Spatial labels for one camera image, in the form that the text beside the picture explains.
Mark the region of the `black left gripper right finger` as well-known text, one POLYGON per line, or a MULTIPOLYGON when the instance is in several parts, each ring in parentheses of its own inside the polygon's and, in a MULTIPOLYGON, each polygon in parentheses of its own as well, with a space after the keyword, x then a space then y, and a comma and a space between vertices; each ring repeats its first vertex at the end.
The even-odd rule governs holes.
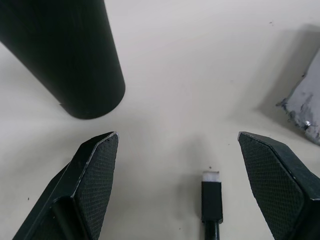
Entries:
POLYGON ((252 194, 276 240, 320 238, 320 179, 284 143, 238 135, 252 194))

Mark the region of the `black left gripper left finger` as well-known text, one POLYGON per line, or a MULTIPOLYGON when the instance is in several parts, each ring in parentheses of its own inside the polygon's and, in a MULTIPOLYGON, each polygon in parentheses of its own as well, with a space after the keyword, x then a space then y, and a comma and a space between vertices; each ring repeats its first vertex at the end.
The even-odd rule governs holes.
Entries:
POLYGON ((116 131, 83 142, 46 186, 15 240, 97 240, 110 200, 116 131))

